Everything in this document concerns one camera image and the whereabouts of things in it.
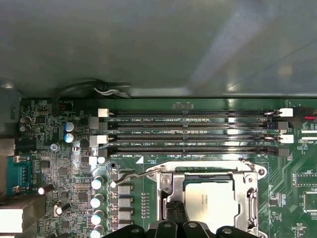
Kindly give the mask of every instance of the capacitor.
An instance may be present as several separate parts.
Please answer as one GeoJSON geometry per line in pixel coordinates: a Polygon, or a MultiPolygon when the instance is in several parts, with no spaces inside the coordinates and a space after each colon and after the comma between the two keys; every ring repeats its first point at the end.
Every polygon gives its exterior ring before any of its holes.
{"type": "Polygon", "coordinates": [[[56,208],[56,213],[61,215],[63,212],[67,211],[71,207],[69,202],[64,202],[61,206],[56,208]]]}
{"type": "Polygon", "coordinates": [[[94,180],[91,182],[91,187],[94,190],[98,190],[102,187],[102,185],[105,183],[105,180],[101,176],[97,176],[94,178],[94,180]]]}
{"type": "Polygon", "coordinates": [[[102,210],[97,210],[91,217],[91,223],[95,226],[99,225],[104,217],[104,212],[102,210]]]}
{"type": "Polygon", "coordinates": [[[97,162],[98,162],[98,164],[104,164],[106,162],[106,158],[105,157],[98,157],[97,162]]]}
{"type": "Polygon", "coordinates": [[[72,143],[77,140],[77,135],[75,133],[67,133],[64,136],[64,140],[66,143],[72,143]]]}
{"type": "Polygon", "coordinates": [[[46,238],[57,238],[57,235],[55,233],[51,233],[46,238]]]}
{"type": "Polygon", "coordinates": [[[90,201],[92,208],[98,208],[101,203],[104,201],[104,196],[102,194],[96,194],[93,199],[90,201]]]}
{"type": "Polygon", "coordinates": [[[101,238],[101,236],[104,234],[105,229],[101,225],[95,226],[93,231],[90,233],[91,238],[101,238]]]}
{"type": "Polygon", "coordinates": [[[76,130],[77,130],[77,124],[72,123],[72,122],[67,122],[67,123],[64,125],[64,129],[65,129],[65,131],[67,131],[67,132],[76,131],[76,130]]]}
{"type": "Polygon", "coordinates": [[[20,127],[20,131],[23,133],[29,133],[31,132],[32,128],[29,125],[23,125],[20,127]]]}
{"type": "Polygon", "coordinates": [[[26,125],[28,125],[28,124],[31,123],[31,121],[32,121],[32,119],[31,119],[30,117],[21,117],[21,118],[20,118],[20,123],[21,123],[21,124],[26,124],[26,125]]]}
{"type": "Polygon", "coordinates": [[[44,187],[40,187],[38,189],[38,194],[39,195],[44,195],[47,194],[48,192],[51,192],[54,190],[54,184],[49,183],[48,185],[44,186],[44,187]]]}

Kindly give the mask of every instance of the gray metal panel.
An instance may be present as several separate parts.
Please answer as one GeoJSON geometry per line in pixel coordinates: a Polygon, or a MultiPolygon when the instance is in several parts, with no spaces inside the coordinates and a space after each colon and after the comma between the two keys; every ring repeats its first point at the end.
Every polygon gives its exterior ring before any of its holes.
{"type": "Polygon", "coordinates": [[[315,0],[1,0],[0,77],[132,96],[316,95],[315,0]]]}

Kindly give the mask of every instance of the motherboard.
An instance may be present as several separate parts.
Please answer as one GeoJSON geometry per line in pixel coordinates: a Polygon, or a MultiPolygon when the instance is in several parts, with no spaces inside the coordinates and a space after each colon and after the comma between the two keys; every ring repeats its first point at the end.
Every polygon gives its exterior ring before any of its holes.
{"type": "Polygon", "coordinates": [[[190,219],[203,218],[210,227],[245,223],[262,238],[312,238],[316,105],[316,99],[74,99],[58,105],[23,99],[18,156],[8,158],[16,179],[10,177],[7,193],[43,188],[39,238],[95,238],[165,219],[160,206],[177,173],[184,177],[190,219]],[[241,173],[247,173],[244,185],[235,179],[241,173]],[[250,207],[234,199],[232,187],[236,193],[247,188],[250,207]],[[236,218],[241,211],[245,221],[236,218]],[[220,221],[226,215],[232,217],[220,221]]]}

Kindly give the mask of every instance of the cpu socket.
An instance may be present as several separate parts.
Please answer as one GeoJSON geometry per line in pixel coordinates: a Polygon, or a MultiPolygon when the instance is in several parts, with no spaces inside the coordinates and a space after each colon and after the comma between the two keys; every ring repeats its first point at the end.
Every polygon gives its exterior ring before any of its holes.
{"type": "Polygon", "coordinates": [[[147,171],[157,183],[157,220],[166,219],[168,202],[183,202],[191,221],[207,224],[211,232],[233,226],[255,236],[259,231],[258,180],[265,167],[249,161],[168,161],[147,171]]]}

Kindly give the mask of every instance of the black capacitor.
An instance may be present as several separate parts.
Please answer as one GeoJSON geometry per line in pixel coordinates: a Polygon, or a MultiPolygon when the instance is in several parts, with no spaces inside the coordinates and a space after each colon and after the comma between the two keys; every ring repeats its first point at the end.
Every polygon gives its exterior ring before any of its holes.
{"type": "Polygon", "coordinates": [[[56,213],[61,215],[63,212],[67,211],[71,207],[69,202],[64,202],[61,206],[56,208],[56,213]]]}
{"type": "Polygon", "coordinates": [[[49,183],[48,185],[44,186],[44,187],[40,187],[38,189],[38,194],[39,195],[44,195],[47,194],[48,192],[51,192],[54,190],[54,184],[49,183]]]}

